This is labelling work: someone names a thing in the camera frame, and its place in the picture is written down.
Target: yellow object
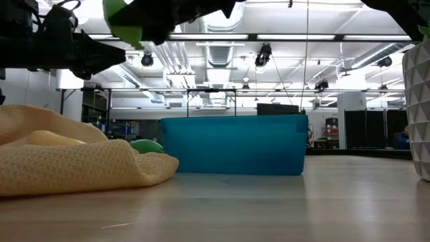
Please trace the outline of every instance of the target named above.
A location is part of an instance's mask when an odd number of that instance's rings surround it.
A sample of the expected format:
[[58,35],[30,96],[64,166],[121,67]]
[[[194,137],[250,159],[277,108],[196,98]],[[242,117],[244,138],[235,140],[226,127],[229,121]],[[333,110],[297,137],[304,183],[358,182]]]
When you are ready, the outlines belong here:
[[[37,130],[86,144],[7,146]],[[152,186],[169,179],[179,162],[165,154],[138,155],[124,140],[42,108],[0,106],[0,196],[57,194]]]
[[71,146],[85,144],[73,138],[67,138],[47,130],[37,130],[27,136],[28,145]]

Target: black monitor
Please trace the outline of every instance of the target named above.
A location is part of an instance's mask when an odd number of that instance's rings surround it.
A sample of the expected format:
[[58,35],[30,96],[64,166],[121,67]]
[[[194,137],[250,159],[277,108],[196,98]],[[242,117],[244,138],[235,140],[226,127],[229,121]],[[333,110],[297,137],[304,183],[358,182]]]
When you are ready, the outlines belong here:
[[299,114],[299,108],[296,105],[282,104],[257,104],[257,115],[283,115]]

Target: yellow mesh cloth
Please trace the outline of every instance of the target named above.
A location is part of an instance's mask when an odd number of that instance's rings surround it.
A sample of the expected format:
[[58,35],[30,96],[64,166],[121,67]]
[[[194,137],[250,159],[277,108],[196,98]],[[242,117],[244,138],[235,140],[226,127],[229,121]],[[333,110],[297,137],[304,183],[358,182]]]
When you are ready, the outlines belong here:
[[[86,142],[69,147],[2,146],[48,130]],[[138,155],[124,140],[95,127],[31,106],[0,106],[0,196],[55,194],[152,186],[179,162],[164,154]]]

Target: white planter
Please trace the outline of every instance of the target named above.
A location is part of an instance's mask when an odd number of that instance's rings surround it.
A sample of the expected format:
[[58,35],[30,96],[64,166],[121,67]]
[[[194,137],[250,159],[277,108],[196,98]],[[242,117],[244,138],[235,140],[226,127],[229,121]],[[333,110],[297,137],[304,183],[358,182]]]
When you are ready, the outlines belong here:
[[430,41],[404,55],[403,75],[415,169],[430,181]]

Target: white ceiling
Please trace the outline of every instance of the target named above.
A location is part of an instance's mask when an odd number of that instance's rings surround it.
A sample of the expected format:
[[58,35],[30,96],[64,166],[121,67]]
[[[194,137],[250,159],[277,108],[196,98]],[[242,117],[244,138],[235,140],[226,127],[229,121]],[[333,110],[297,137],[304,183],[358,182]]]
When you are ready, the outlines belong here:
[[[39,0],[41,12],[47,11],[46,2],[52,5],[56,1]],[[292,9],[288,9],[288,1],[248,0],[243,15],[243,23],[239,30],[242,33],[306,33],[307,11],[306,1],[294,0]],[[101,0],[85,0],[78,17],[86,21],[81,26],[88,34],[109,34],[109,29],[103,20]],[[404,34],[397,23],[385,12],[368,9],[359,0],[310,0],[309,32],[312,34]],[[199,20],[192,24],[183,24],[182,30],[187,33],[202,32]],[[111,42],[126,50],[131,47],[121,42]],[[318,43],[308,44],[306,54],[305,42],[273,42],[271,43],[275,61],[270,60],[264,73],[256,74],[253,66],[255,53],[261,48],[261,42],[245,42],[242,47],[237,47],[233,60],[233,70],[230,75],[232,82],[241,85],[244,77],[250,82],[258,82],[258,88],[273,88],[280,84],[280,76],[284,82],[303,83],[313,75],[321,71],[337,58],[355,58],[371,50],[379,43]],[[146,51],[151,51],[147,44]],[[193,71],[196,72],[196,83],[202,83],[206,79],[206,62],[204,61],[203,47],[196,46],[196,42],[186,42],[185,47],[190,59]],[[304,67],[297,71],[294,68],[304,63],[308,57],[306,76]],[[126,65],[138,77],[150,87],[162,87],[161,77],[163,66],[153,54],[155,63],[152,67],[143,67],[140,59],[128,61]],[[318,58],[322,58],[321,65],[317,65]],[[401,62],[401,54],[397,54],[393,66]],[[376,75],[380,70],[374,67],[366,69],[369,86],[376,87],[381,84],[381,75]],[[402,76],[401,66],[389,68],[382,74],[382,80],[390,80]],[[335,82],[337,76],[331,76],[329,81]],[[113,71],[106,70],[93,78],[93,81],[102,83],[105,87],[122,87],[123,80]]]

